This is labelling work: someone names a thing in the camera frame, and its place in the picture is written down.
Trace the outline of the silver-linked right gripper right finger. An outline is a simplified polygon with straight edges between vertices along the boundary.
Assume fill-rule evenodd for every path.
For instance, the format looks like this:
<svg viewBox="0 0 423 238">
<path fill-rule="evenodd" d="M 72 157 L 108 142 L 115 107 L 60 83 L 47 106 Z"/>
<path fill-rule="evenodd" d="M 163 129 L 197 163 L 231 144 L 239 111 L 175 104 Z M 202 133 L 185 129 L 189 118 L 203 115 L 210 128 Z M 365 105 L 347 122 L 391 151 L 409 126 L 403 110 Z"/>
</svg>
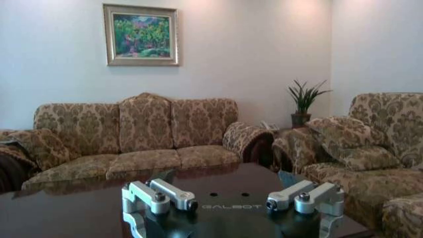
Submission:
<svg viewBox="0 0 423 238">
<path fill-rule="evenodd" d="M 341 186 L 329 182 L 318 185 L 303 180 L 269 194 L 266 208 L 270 212 L 285 211 L 291 204 L 301 214 L 322 213 L 319 237 L 333 238 L 345 214 L 345 191 Z"/>
</svg>

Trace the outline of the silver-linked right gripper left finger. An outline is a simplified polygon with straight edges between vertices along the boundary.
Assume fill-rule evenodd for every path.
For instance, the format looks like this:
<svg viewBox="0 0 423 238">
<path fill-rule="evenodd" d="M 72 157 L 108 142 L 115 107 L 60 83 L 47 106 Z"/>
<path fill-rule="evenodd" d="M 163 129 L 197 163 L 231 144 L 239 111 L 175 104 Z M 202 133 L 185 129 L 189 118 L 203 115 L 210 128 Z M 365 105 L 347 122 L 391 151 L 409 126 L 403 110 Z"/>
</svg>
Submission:
<svg viewBox="0 0 423 238">
<path fill-rule="evenodd" d="M 195 194 L 183 191 L 163 179 L 157 178 L 148 184 L 134 181 L 122 188 L 123 221 L 130 224 L 132 237 L 147 237 L 147 228 L 142 210 L 154 215 L 165 215 L 171 205 L 182 211 L 195 212 L 199 206 Z"/>
</svg>

